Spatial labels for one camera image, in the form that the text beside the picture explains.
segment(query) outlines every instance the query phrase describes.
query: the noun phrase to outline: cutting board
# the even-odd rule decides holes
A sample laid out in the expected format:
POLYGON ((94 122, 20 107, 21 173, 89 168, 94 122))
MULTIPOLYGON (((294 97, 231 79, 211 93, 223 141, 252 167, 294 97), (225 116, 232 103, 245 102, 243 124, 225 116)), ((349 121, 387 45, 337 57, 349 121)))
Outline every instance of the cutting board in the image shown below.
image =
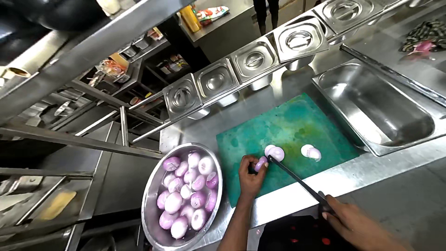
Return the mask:
MULTIPOLYGON (((267 145, 280 146, 285 152, 282 163, 301 179, 359 156, 355 147, 330 122, 305 93, 249 121, 217 135, 223 180, 231 207, 240 195, 238 169, 243 155, 264 155, 267 145), (322 159, 315 162, 301 154, 301 147, 318 148, 322 159)), ((294 183, 286 172, 270 163, 257 197, 294 183)))

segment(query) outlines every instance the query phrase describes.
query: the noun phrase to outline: hand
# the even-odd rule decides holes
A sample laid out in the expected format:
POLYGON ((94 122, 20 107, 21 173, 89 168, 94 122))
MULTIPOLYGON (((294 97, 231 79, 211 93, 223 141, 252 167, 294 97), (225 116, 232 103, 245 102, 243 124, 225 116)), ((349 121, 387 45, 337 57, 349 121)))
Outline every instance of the hand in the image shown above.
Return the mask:
POLYGON ((248 173, 249 165, 252 163, 256 164, 257 162, 259 162, 259 160, 252 155, 245 155, 242 157, 239 168, 240 197, 254 199, 262 187, 268 162, 265 162, 265 164, 262 165, 257 175, 248 173))
POLYGON ((368 218, 356 205, 339 202, 331 195, 328 204, 338 217, 327 212, 322 216, 344 239, 361 251, 407 251, 388 231, 368 218))

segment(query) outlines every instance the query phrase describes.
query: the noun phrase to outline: stainless steel sink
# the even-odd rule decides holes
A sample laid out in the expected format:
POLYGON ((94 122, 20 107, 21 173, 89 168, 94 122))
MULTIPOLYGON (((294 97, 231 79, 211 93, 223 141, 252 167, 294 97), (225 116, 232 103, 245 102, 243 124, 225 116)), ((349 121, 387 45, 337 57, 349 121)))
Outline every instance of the stainless steel sink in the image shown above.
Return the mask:
POLYGON ((417 103, 357 59, 319 74, 313 82, 375 156, 419 144, 446 133, 442 108, 425 97, 417 103))

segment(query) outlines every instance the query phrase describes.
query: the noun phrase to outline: stainless steel bowl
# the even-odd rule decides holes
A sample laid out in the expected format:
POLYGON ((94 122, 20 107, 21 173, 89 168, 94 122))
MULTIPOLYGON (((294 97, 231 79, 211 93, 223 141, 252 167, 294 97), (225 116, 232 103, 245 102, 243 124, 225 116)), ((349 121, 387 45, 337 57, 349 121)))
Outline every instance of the stainless steel bowl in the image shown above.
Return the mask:
POLYGON ((147 181, 141 207, 141 221, 145 236, 157 250, 182 251, 190 249, 199 240, 201 240, 201 238, 203 238, 204 234, 211 226, 215 215, 217 214, 217 210, 219 209, 222 191, 222 171, 220 168, 220 163, 215 154, 211 150, 209 150, 209 148, 199 143, 186 143, 177 146, 160 160, 160 162, 157 164, 152 174, 150 175, 149 180, 147 181), (186 233, 185 238, 175 240, 170 235, 170 230, 164 230, 159 226, 159 218, 162 211, 157 207, 158 190, 161 184, 161 180, 166 173, 166 171, 162 167, 162 163, 165 159, 172 156, 187 156, 190 151, 198 151, 203 156, 208 155, 214 160, 215 169, 219 176, 217 203, 211 215, 209 216, 207 223, 200 231, 198 231, 195 235, 188 235, 188 233, 193 232, 189 230, 188 233, 186 233))

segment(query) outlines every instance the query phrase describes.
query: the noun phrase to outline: finger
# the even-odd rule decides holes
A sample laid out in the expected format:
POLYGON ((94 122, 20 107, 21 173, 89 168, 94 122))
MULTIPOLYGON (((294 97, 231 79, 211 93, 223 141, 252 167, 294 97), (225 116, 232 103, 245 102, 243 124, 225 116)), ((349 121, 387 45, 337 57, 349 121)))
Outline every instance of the finger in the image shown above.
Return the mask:
POLYGON ((327 212, 323 212, 322 216, 328 221, 328 223, 330 223, 330 225, 336 232, 338 232, 344 239, 348 240, 351 232, 346 227, 344 227, 344 225, 342 225, 338 218, 327 212))

